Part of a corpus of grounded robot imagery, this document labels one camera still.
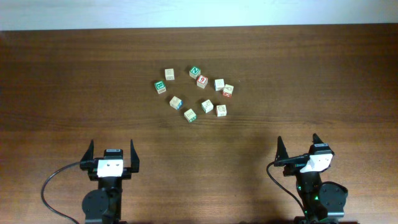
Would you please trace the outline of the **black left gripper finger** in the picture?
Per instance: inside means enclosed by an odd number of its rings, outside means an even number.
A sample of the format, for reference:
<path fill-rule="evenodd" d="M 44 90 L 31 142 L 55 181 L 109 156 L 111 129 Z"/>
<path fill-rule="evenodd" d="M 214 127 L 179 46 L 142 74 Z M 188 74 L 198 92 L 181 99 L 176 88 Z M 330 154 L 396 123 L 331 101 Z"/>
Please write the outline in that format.
<path fill-rule="evenodd" d="M 90 141 L 87 151 L 84 153 L 83 157 L 81 158 L 80 162 L 89 162 L 93 160 L 93 153 L 94 153 L 94 140 Z"/>
<path fill-rule="evenodd" d="M 140 159 L 131 140 L 131 173 L 138 173 L 140 168 Z"/>

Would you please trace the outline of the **wooden letter I block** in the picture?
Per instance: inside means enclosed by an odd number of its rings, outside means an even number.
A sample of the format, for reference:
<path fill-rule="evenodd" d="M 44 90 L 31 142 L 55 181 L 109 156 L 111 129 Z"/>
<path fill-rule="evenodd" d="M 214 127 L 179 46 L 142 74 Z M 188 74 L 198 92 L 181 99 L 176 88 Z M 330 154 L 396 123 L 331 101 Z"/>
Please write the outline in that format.
<path fill-rule="evenodd" d="M 196 120 L 196 118 L 197 118 L 196 113 L 195 113 L 192 109 L 186 110 L 186 112 L 184 112 L 183 115 L 184 115 L 185 119 L 186 119 L 189 123 L 193 122 L 193 121 Z"/>

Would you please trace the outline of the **wooden block red U side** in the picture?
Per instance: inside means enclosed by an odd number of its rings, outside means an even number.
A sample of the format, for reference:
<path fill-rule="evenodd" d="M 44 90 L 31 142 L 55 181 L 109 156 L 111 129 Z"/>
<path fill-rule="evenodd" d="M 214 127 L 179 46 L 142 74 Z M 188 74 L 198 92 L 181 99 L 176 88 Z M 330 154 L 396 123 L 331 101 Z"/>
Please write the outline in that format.
<path fill-rule="evenodd" d="M 226 116 L 227 115 L 226 105 L 217 105 L 216 106 L 216 114 L 217 114 L 217 117 Z"/>

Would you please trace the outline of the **wooden block green V side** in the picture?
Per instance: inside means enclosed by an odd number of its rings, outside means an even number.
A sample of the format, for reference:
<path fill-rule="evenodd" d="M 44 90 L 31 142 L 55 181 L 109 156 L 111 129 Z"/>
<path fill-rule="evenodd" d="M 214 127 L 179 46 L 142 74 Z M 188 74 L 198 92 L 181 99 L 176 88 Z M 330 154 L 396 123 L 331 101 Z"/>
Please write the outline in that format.
<path fill-rule="evenodd" d="M 201 103 L 201 107 L 205 113 L 208 113 L 211 110 L 213 110 L 214 105 L 210 100 L 205 100 L 204 102 Z"/>

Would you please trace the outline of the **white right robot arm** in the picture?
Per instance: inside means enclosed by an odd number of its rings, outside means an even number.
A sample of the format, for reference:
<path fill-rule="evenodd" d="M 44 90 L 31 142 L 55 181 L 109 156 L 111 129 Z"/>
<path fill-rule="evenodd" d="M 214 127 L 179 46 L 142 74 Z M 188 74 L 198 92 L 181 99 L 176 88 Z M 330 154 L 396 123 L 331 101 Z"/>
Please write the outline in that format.
<path fill-rule="evenodd" d="M 338 223 L 345 215 L 348 189 L 335 182 L 321 180 L 320 174 L 330 168 L 335 153 L 317 134 L 313 134 L 312 139 L 307 153 L 289 157 L 279 136 L 271 165 L 283 167 L 285 177 L 296 178 L 298 197 L 294 199 L 302 209 L 303 216 L 295 217 L 294 223 Z"/>

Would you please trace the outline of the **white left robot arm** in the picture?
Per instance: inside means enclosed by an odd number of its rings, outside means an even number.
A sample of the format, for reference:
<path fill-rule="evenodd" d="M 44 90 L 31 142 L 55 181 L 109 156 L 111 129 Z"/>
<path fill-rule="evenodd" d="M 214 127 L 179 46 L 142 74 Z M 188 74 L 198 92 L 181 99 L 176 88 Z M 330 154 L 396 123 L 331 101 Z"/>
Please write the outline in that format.
<path fill-rule="evenodd" d="M 80 169 L 88 173 L 91 181 L 97 181 L 98 188 L 87 193 L 81 207 L 85 214 L 85 223 L 118 224 L 121 218 L 123 181 L 131 179 L 139 172 L 140 160 L 130 141 L 129 167 L 124 167 L 122 149 L 106 149 L 103 157 L 94 157 L 94 142 L 80 160 Z"/>

